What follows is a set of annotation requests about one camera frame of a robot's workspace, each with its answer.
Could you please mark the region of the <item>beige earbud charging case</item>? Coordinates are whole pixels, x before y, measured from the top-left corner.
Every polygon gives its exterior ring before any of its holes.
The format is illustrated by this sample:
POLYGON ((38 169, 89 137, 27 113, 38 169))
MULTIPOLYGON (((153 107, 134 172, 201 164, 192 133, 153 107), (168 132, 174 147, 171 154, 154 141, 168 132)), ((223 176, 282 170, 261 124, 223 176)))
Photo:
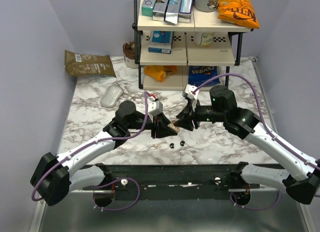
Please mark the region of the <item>beige earbud charging case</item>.
POLYGON ((176 133, 179 133, 180 132, 180 128, 179 127, 176 127, 173 123, 169 123, 167 125, 169 128, 171 128, 172 130, 174 130, 176 133))

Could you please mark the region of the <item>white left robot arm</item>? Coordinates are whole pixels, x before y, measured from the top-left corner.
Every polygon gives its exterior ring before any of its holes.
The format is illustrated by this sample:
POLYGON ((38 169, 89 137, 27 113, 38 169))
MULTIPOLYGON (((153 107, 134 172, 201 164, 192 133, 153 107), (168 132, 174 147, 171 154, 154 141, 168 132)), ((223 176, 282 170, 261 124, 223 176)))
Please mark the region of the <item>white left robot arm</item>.
POLYGON ((97 157, 111 152, 132 139, 130 130, 149 130, 153 139, 176 136, 180 131, 164 115, 162 103, 154 99, 145 104, 145 112, 137 111, 134 102, 126 100, 119 105, 114 118, 102 131, 89 141, 58 155, 43 155, 30 179, 33 186, 31 199, 39 194, 40 200, 53 206, 62 201, 69 192, 90 186, 104 190, 110 186, 111 177, 103 166, 84 166, 97 157))

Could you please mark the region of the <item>white printed mug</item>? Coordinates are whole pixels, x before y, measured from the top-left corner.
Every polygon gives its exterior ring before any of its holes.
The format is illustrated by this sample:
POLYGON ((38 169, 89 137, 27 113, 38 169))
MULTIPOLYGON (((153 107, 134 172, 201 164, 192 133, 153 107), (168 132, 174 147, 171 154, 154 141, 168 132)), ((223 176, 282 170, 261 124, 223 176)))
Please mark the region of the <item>white printed mug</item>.
POLYGON ((219 0, 194 0, 194 7, 201 12, 213 12, 218 8, 219 0))

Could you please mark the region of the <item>orange chips bag top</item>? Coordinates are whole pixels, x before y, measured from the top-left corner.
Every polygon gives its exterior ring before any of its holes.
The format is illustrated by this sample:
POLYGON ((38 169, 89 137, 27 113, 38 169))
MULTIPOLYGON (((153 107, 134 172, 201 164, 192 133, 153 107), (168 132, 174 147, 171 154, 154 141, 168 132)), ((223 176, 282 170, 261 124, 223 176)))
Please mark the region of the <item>orange chips bag top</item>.
POLYGON ((217 18, 248 29, 260 28, 251 0, 219 0, 217 18))

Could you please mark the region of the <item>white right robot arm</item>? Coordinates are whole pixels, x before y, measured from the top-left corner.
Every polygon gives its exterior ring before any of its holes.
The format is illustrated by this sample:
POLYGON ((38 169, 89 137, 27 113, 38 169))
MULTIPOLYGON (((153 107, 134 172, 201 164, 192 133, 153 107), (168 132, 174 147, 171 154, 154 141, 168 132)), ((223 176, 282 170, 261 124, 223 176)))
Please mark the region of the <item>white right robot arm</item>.
POLYGON ((277 135, 262 118, 237 105, 235 94, 224 85, 209 91, 211 105, 201 105, 196 86, 187 84, 182 95, 185 108, 177 115, 175 126, 193 131, 201 122, 222 123, 231 134, 267 153, 282 168, 273 169, 240 162, 230 175, 230 183, 241 188, 258 184, 285 191, 295 201, 309 205, 320 188, 320 162, 277 135))

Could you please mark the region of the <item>silver blue toothpaste box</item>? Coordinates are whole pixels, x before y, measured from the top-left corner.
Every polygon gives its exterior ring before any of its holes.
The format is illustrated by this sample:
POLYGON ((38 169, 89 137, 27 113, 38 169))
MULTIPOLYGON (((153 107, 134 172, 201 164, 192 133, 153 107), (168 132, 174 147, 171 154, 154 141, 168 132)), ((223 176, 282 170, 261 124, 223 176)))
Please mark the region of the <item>silver blue toothpaste box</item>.
POLYGON ((165 13, 165 23, 172 25, 178 23, 181 2, 182 0, 169 0, 165 13))

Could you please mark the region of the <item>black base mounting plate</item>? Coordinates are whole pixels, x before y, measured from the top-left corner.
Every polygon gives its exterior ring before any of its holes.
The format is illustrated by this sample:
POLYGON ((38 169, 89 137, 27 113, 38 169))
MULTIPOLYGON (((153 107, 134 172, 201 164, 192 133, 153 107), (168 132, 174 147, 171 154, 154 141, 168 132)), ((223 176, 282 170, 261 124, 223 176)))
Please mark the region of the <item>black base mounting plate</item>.
POLYGON ((111 194, 117 201, 227 200, 231 191, 259 188, 235 174, 235 164, 97 166, 106 175, 105 187, 94 190, 98 199, 111 194))

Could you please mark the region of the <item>teal toothpaste box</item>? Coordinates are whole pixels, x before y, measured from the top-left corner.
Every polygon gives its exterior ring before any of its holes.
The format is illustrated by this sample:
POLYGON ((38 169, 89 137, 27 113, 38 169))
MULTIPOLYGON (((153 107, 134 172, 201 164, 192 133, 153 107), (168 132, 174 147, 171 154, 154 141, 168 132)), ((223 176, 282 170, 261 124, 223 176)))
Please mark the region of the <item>teal toothpaste box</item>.
POLYGON ((153 9, 156 2, 157 0, 143 0, 142 6, 141 6, 141 14, 143 16, 152 17, 153 9))

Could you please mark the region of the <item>brown lidded cup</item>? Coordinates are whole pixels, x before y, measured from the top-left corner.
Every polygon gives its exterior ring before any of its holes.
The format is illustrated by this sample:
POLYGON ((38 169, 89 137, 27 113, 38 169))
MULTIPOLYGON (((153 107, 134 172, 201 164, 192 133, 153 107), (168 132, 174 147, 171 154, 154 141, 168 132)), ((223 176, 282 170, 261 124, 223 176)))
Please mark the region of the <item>brown lidded cup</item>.
POLYGON ((126 42, 122 46, 125 65, 131 69, 137 69, 139 66, 135 63, 135 42, 126 42))

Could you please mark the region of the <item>blue white toothpaste box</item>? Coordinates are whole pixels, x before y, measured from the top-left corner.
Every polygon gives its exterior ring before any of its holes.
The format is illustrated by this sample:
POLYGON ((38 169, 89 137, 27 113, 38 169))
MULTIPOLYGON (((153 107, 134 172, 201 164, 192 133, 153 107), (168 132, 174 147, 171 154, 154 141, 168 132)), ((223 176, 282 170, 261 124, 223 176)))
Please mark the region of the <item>blue white toothpaste box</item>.
POLYGON ((181 0, 178 12, 179 23, 190 23, 192 18, 192 7, 194 0, 181 0))

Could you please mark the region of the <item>brown snack bag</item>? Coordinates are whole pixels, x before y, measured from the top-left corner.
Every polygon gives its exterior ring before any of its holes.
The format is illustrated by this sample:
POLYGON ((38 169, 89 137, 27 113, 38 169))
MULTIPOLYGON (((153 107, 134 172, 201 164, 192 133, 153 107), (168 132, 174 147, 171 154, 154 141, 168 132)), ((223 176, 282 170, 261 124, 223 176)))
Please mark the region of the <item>brown snack bag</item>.
POLYGON ((66 72, 74 77, 89 75, 116 77, 109 55, 78 54, 65 50, 64 66, 66 72))

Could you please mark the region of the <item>orange snack bag bottom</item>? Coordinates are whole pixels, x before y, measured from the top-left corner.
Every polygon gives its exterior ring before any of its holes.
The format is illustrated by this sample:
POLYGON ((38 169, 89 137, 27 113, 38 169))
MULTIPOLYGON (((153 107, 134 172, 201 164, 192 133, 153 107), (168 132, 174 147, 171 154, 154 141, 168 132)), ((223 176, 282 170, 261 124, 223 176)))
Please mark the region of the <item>orange snack bag bottom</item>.
POLYGON ((147 65, 143 72, 158 82, 163 82, 166 78, 176 74, 178 69, 175 65, 147 65))

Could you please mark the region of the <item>blue Doritos bag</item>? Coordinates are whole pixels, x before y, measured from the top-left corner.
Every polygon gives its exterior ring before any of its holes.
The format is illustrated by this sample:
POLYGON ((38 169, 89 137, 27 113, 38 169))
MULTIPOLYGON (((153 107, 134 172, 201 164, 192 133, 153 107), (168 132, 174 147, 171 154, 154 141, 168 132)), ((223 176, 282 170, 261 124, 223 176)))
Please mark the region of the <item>blue Doritos bag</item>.
POLYGON ((217 75, 217 66, 190 66, 188 71, 188 84, 198 87, 217 75))

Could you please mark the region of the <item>blue box middle shelf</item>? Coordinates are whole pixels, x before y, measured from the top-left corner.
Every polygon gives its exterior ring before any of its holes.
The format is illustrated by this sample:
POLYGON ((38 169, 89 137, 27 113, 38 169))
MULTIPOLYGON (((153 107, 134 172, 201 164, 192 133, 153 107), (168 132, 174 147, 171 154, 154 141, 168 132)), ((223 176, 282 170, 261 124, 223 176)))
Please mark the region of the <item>blue box middle shelf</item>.
POLYGON ((148 52, 171 54, 173 44, 173 31, 153 30, 150 33, 148 52))

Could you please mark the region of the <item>three-tier beige shelf rack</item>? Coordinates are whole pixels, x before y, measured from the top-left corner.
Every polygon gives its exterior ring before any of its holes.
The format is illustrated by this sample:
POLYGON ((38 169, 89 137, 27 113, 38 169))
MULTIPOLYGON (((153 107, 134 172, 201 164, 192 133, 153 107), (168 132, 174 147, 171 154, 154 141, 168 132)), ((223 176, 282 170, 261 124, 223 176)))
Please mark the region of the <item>three-tier beige shelf rack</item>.
POLYGON ((133 0, 135 64, 138 66, 138 87, 146 90, 181 90, 188 82, 189 66, 218 66, 227 71, 239 66, 244 33, 249 28, 218 19, 218 12, 202 12, 194 9, 190 23, 169 25, 143 16, 140 8, 143 0, 133 0), (171 54, 148 51, 151 31, 173 31, 171 54), (194 43, 196 32, 213 32, 213 42, 200 47, 194 43), (177 74, 168 81, 158 82, 150 76, 143 77, 142 66, 175 65, 177 74))

